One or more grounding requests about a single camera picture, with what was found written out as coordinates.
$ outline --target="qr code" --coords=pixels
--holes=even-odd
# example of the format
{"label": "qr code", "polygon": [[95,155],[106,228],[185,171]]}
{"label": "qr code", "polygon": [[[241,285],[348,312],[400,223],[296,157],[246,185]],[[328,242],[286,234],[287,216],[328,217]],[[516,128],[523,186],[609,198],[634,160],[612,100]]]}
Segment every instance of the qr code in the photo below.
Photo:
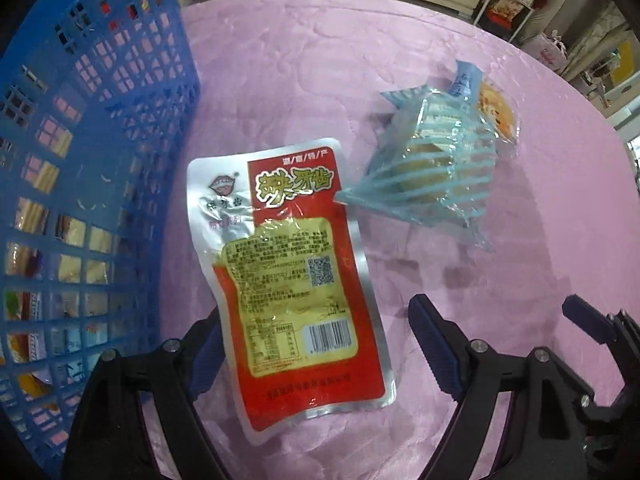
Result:
{"label": "qr code", "polygon": [[331,268],[331,258],[320,256],[319,258],[308,258],[306,264],[309,268],[309,278],[312,286],[327,285],[333,283],[334,271]]}

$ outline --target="blue plastic basket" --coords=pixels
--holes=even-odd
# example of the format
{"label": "blue plastic basket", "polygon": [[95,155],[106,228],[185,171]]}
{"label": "blue plastic basket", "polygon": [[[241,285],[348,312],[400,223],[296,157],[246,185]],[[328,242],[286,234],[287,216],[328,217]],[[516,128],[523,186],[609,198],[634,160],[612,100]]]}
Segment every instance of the blue plastic basket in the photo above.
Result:
{"label": "blue plastic basket", "polygon": [[0,86],[0,402],[55,477],[101,352],[158,343],[161,234],[199,84],[176,0],[38,0]]}

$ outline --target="pink tablecloth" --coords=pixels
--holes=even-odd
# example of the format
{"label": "pink tablecloth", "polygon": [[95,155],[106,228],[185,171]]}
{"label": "pink tablecloth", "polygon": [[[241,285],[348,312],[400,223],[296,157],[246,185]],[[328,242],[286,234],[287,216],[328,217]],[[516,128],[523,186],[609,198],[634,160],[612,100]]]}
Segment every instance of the pink tablecloth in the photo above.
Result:
{"label": "pink tablecloth", "polygon": [[[498,165],[484,218],[494,253],[359,213],[398,381],[391,407],[321,417],[254,449],[242,436],[223,368],[197,409],[237,478],[419,475],[454,404],[438,390],[406,320],[418,292],[498,351],[526,355],[550,346],[600,402],[612,400],[622,383],[612,359],[561,317],[560,306],[575,292],[603,312],[625,308],[640,318],[640,206],[620,141],[583,97],[515,47],[393,0],[214,0],[184,9],[184,20],[202,98],[164,232],[164,336],[183,336],[214,306],[186,218],[185,170],[193,158],[332,136],[357,177],[391,111],[377,92],[427,80],[446,88],[456,58],[491,76],[522,116],[519,157]],[[501,399],[502,416],[504,407]],[[496,419],[476,477],[487,473],[497,447]],[[150,426],[157,443],[158,425]]]}

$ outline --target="plastic wrapper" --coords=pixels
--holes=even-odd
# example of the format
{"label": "plastic wrapper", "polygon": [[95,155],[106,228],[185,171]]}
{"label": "plastic wrapper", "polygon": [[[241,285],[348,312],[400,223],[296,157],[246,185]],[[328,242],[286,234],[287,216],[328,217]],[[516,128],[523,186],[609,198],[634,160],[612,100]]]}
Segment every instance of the plastic wrapper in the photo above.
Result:
{"label": "plastic wrapper", "polygon": [[478,222],[494,176],[496,138],[471,102],[425,90],[395,113],[366,176],[335,199],[490,248]]}
{"label": "plastic wrapper", "polygon": [[[53,146],[53,151],[65,156],[72,136],[66,133]],[[49,194],[55,187],[59,170],[49,164],[30,163],[29,181],[33,187]],[[49,210],[43,205],[21,198],[17,204],[14,219],[15,229],[28,234],[43,234],[50,221]],[[70,246],[81,247],[84,243],[85,224],[77,219],[58,216],[56,223],[56,238]],[[111,246],[111,235],[107,232],[92,228],[90,248],[108,253]],[[52,258],[50,267],[52,274],[42,275],[43,259]],[[23,276],[25,278],[41,280],[51,279],[66,283],[80,283],[81,259],[68,254],[59,256],[46,255],[27,245],[9,242],[4,263],[6,273]],[[107,283],[108,264],[98,260],[90,260],[86,270],[87,283]],[[7,289],[4,291],[4,316],[9,320],[43,320],[79,317],[79,297],[76,293],[57,292],[51,295],[48,302],[49,311],[44,312],[42,293],[28,290]],[[89,316],[108,313],[105,294],[87,294],[85,297],[85,312]],[[87,324],[84,327],[85,342],[88,346],[107,342],[107,324]],[[50,332],[52,348],[49,355],[60,356],[72,353],[81,348],[81,328],[69,324],[68,328],[53,328]],[[7,337],[10,358],[18,364],[38,362],[47,357],[46,338],[44,330],[11,333]],[[7,356],[0,353],[0,364]],[[71,359],[69,362],[57,364],[50,368],[44,365],[41,369],[18,375],[18,384],[25,394],[37,399],[52,392],[52,384],[60,385],[83,380],[86,376],[82,358]],[[48,406],[57,409],[55,404]]]}
{"label": "plastic wrapper", "polygon": [[[456,60],[456,65],[458,70],[447,93],[471,102],[477,106],[485,119],[494,124],[499,134],[496,146],[500,156],[510,158],[515,155],[520,135],[520,119],[515,104],[496,83],[483,75],[472,63]],[[382,92],[381,95],[396,108],[401,108],[429,90],[431,87],[426,84]]]}
{"label": "plastic wrapper", "polygon": [[341,165],[339,143],[322,139],[188,167],[191,237],[254,444],[395,399],[358,225],[334,202]]}

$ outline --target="transparent plastic bag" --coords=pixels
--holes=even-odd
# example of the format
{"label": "transparent plastic bag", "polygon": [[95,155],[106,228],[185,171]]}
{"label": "transparent plastic bag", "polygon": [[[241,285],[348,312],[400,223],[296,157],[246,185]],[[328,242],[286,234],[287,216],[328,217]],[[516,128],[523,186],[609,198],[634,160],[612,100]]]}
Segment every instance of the transparent plastic bag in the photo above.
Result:
{"label": "transparent plastic bag", "polygon": [[187,170],[191,237],[252,444],[396,397],[358,224],[334,202],[343,167],[340,144],[320,139]]}
{"label": "transparent plastic bag", "polygon": [[424,90],[395,113],[367,174],[335,200],[438,227],[489,249],[478,222],[494,176],[497,137],[471,102]]}
{"label": "transparent plastic bag", "polygon": [[[472,63],[456,60],[457,72],[447,93],[473,104],[492,123],[498,133],[496,147],[501,157],[517,154],[520,117],[516,105],[489,77]],[[420,97],[432,88],[429,85],[381,92],[382,97],[396,108]]]}

